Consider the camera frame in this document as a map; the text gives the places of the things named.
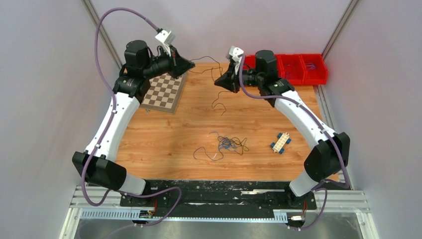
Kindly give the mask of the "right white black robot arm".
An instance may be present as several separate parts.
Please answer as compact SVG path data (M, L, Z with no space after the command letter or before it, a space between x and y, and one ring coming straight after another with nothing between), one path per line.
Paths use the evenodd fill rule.
M226 57L228 69L214 84L233 93L243 91L253 99L266 100L294 125L311 149L303 171L285 187L286 205L298 207L310 192L326 182L349 188L349 179L340 183L329 177L339 171L347 173L350 137L324 124L300 98L294 86L278 75L273 51L256 52L255 68L248 70L243 68L245 54L241 48L230 47Z

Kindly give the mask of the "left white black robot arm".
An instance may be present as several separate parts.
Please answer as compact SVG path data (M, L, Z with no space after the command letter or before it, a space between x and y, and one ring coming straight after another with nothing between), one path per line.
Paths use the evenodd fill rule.
M111 91L109 109L96 135L83 152L75 152L72 163L84 183L104 187L133 196L140 206L147 206L152 192L146 187L148 181L128 173L116 163L118 147L134 113L138 110L150 89L150 79L168 74L174 79L194 68L194 62L182 57L170 45L169 52L159 47L155 56L143 40L126 45L126 63Z

